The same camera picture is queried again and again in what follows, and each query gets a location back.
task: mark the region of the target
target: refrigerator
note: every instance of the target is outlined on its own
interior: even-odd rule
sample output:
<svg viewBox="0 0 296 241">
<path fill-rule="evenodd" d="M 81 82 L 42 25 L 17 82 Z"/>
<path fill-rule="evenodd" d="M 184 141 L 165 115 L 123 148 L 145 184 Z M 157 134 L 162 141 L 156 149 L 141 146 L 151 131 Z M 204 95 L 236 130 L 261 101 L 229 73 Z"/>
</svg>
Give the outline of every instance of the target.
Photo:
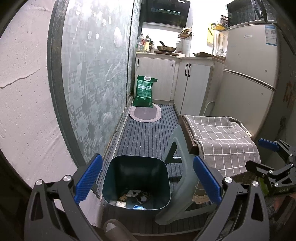
<svg viewBox="0 0 296 241">
<path fill-rule="evenodd" d="M 295 100 L 296 56 L 273 24 L 251 24 L 228 33 L 226 66 L 211 116 L 240 120 L 257 144 L 274 141 Z M 261 159 L 270 152 L 258 148 Z"/>
</svg>

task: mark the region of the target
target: gray bath mat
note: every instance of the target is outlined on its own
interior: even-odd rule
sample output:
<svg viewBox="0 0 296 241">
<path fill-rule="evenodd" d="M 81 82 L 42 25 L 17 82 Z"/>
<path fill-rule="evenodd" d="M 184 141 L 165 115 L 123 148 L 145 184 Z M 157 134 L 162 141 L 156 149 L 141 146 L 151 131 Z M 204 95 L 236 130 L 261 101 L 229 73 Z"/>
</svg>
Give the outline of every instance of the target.
<svg viewBox="0 0 296 241">
<path fill-rule="evenodd" d="M 153 104 L 152 108 L 132 106 L 129 114 L 135 121 L 155 122 L 161 118 L 161 109 L 156 104 Z"/>
</svg>

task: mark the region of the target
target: dark green trash bin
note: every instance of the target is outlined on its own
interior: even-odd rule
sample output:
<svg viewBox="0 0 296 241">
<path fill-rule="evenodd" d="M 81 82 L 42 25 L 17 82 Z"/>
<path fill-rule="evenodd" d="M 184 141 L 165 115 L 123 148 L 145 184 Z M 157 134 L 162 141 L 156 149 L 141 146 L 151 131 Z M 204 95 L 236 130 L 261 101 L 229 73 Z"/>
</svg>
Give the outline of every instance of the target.
<svg viewBox="0 0 296 241">
<path fill-rule="evenodd" d="M 149 192 L 151 197 L 144 204 L 139 204 L 136 198 L 128 198 L 126 208 L 110 204 L 129 190 Z M 115 157 L 110 162 L 104 179 L 103 197 L 109 209 L 114 209 L 117 214 L 156 215 L 170 201 L 170 182 L 166 164 L 152 157 Z M 135 210 L 133 209 L 135 205 L 145 207 L 147 210 Z"/>
</svg>

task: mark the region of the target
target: bag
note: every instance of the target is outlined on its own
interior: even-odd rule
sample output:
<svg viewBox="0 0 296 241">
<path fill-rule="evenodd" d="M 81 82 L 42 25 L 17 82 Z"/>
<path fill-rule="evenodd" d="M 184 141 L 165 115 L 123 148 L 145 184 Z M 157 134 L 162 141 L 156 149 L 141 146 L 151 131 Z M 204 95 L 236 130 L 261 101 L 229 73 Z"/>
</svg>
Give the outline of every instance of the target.
<svg viewBox="0 0 296 241">
<path fill-rule="evenodd" d="M 138 75 L 136 88 L 137 92 L 136 97 L 133 101 L 133 106 L 153 107 L 151 90 L 153 82 L 157 82 L 157 79 Z"/>
</svg>

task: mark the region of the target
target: metal screw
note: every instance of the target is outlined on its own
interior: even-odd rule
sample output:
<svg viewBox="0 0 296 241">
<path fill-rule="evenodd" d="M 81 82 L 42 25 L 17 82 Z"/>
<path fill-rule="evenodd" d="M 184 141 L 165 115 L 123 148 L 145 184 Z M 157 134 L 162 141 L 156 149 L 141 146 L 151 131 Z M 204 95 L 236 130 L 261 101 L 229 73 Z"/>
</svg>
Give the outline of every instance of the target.
<svg viewBox="0 0 296 241">
<path fill-rule="evenodd" d="M 71 176 L 69 176 L 69 175 L 64 176 L 64 177 L 63 177 L 63 180 L 64 180 L 65 182 L 69 182 L 69 181 L 71 180 Z"/>
<path fill-rule="evenodd" d="M 224 178 L 224 180 L 227 183 L 232 183 L 232 178 L 231 177 L 226 177 L 226 178 Z"/>
<path fill-rule="evenodd" d="M 41 185 L 41 184 L 42 184 L 42 180 L 41 180 L 41 179 L 39 179 L 39 180 L 36 181 L 36 185 L 37 185 L 37 186 L 39 186 L 39 185 Z"/>
<path fill-rule="evenodd" d="M 257 186 L 259 186 L 259 183 L 256 182 L 256 181 L 254 181 L 254 182 L 252 182 L 252 185 L 253 185 L 254 187 L 257 187 Z"/>
</svg>

